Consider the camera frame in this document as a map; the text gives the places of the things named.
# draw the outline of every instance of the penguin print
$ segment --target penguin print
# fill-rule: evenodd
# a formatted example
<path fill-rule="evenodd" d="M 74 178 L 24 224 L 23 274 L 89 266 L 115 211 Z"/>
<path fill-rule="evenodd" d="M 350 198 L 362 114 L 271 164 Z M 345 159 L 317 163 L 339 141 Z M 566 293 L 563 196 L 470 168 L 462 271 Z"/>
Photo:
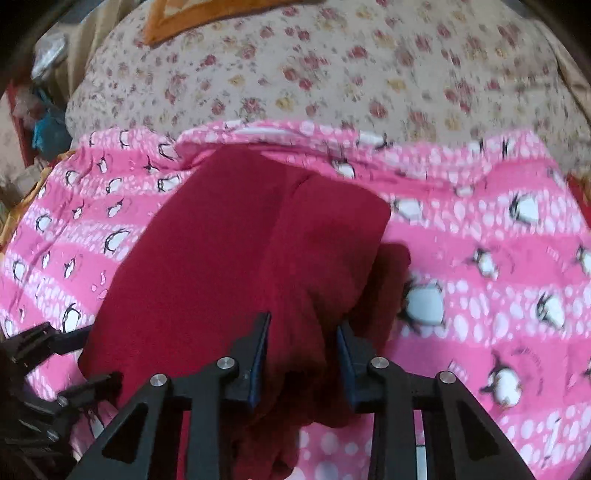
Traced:
<path fill-rule="evenodd" d="M 96 166 L 99 167 L 101 173 L 107 173 L 107 161 L 105 160 L 104 155 L 100 158 L 100 161 L 97 162 Z"/>
<path fill-rule="evenodd" d="M 47 268 L 47 266 L 49 265 L 49 259 L 50 259 L 50 252 L 47 252 L 45 255 L 43 255 L 41 257 L 41 266 L 43 268 L 43 270 L 45 270 Z"/>
<path fill-rule="evenodd" d="M 581 265 L 585 275 L 591 277 L 591 251 L 587 250 L 583 245 L 579 245 L 574 261 Z"/>
<path fill-rule="evenodd" d="M 115 215 L 119 213 L 121 207 L 123 206 L 123 199 L 115 203 L 112 207 L 107 208 L 107 217 L 113 218 Z"/>
<path fill-rule="evenodd" d="M 535 307 L 535 315 L 541 322 L 547 322 L 557 330 L 564 328 L 564 309 L 560 300 L 549 293 L 544 293 Z"/>
<path fill-rule="evenodd" d="M 158 191 L 164 192 L 164 193 L 170 192 L 170 190 L 175 188 L 180 182 L 181 182 L 181 179 L 179 178 L 178 175 L 173 175 L 171 177 L 163 177 L 161 179 L 158 179 L 158 182 L 157 182 Z"/>
<path fill-rule="evenodd" d="M 12 275 L 14 276 L 15 280 L 22 281 L 23 277 L 25 276 L 25 264 L 20 260 L 15 260 L 12 263 Z"/>
<path fill-rule="evenodd" d="M 105 429 L 105 425 L 103 424 L 102 420 L 98 413 L 95 413 L 94 410 L 90 409 L 86 412 L 86 419 L 88 420 L 88 426 L 90 427 L 90 431 L 92 432 L 92 436 L 95 440 L 99 437 L 101 433 L 103 433 Z"/>
<path fill-rule="evenodd" d="M 158 173 L 160 171 L 150 163 L 150 157 L 148 157 L 148 164 L 144 165 L 142 168 L 146 170 L 149 175 L 152 175 L 152 173 Z"/>
<path fill-rule="evenodd" d="M 82 201 L 82 205 L 80 205 L 76 210 L 72 210 L 74 220 L 78 220 L 82 216 L 82 210 L 84 209 L 84 200 Z"/>
<path fill-rule="evenodd" d="M 419 221 L 423 219 L 423 206 L 415 199 L 393 200 L 390 204 L 392 210 L 408 220 Z"/>
<path fill-rule="evenodd" d="M 103 253 L 106 254 L 107 252 L 114 253 L 115 250 L 119 248 L 123 240 L 127 238 L 130 234 L 129 230 L 119 229 L 116 232 L 113 232 L 105 239 L 105 245 L 103 247 Z"/>
<path fill-rule="evenodd" d="M 68 170 L 66 172 L 66 185 L 69 187 L 74 185 L 74 182 L 78 178 L 79 173 L 76 170 Z"/>
<path fill-rule="evenodd" d="M 76 267 L 76 259 L 75 258 L 72 258 L 68 263 L 64 264 L 64 278 L 65 279 L 70 278 L 75 267 Z"/>
<path fill-rule="evenodd" d="M 70 303 L 70 306 L 64 312 L 61 317 L 61 331 L 62 333 L 69 333 L 76 330 L 78 321 L 82 317 L 82 314 L 74 308 L 75 303 Z"/>
<path fill-rule="evenodd" d="M 507 155 L 513 152 L 513 149 L 515 148 L 515 140 L 512 138 L 504 138 L 501 148 L 503 155 L 502 158 L 504 160 L 507 158 Z"/>
<path fill-rule="evenodd" d="M 119 145 L 121 148 L 129 148 L 129 130 L 119 132 Z"/>
<path fill-rule="evenodd" d="M 474 195 L 474 185 L 456 187 L 453 189 L 453 191 L 455 192 L 456 196 L 460 198 L 471 197 L 472 195 Z"/>
<path fill-rule="evenodd" d="M 530 194 L 515 195 L 509 206 L 509 214 L 516 222 L 526 225 L 533 225 L 540 220 L 538 203 Z"/>
<path fill-rule="evenodd" d="M 178 155 L 177 155 L 174 147 L 169 143 L 159 144 L 158 145 L 158 153 L 169 160 L 172 160 L 172 161 L 178 160 Z"/>
<path fill-rule="evenodd" d="M 508 365 L 501 362 L 497 352 L 492 352 L 495 365 L 488 375 L 488 383 L 482 387 L 480 393 L 490 393 L 492 399 L 503 408 L 515 407 L 523 393 L 519 376 Z"/>
<path fill-rule="evenodd" d="M 472 263 L 475 263 L 483 277 L 496 280 L 499 277 L 499 269 L 492 259 L 492 254 L 483 248 L 477 248 L 474 252 Z"/>
<path fill-rule="evenodd" d="M 6 332 L 7 337 L 11 337 L 14 335 L 14 325 L 12 324 L 11 320 L 4 320 L 4 331 Z"/>
<path fill-rule="evenodd" d="M 402 297 L 399 317 L 414 330 L 416 324 L 444 325 L 443 290 L 436 282 L 415 284 L 410 281 L 404 286 Z"/>
<path fill-rule="evenodd" d="M 123 180 L 120 178 L 113 179 L 109 182 L 109 184 L 105 187 L 105 191 L 107 193 L 115 193 L 119 190 L 119 187 L 123 184 Z"/>
<path fill-rule="evenodd" d="M 335 172 L 346 179 L 355 179 L 355 169 L 347 161 L 333 160 L 331 165 Z"/>

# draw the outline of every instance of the red towel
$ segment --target red towel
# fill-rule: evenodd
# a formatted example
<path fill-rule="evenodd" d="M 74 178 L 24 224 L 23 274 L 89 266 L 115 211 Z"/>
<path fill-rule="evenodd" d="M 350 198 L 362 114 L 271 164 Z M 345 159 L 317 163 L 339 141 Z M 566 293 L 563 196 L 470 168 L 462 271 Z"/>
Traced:
<path fill-rule="evenodd" d="M 350 313 L 377 348 L 388 337 L 410 263 L 406 247 L 380 246 L 389 216 L 366 189 L 221 148 L 119 267 L 82 372 L 122 372 L 121 406 L 152 374 L 184 376 L 225 356 L 257 312 L 271 312 L 261 405 L 236 429 L 234 473 L 285 478 L 302 425 L 348 416 L 335 387 L 336 326 Z M 318 400 L 325 392 L 329 403 Z"/>

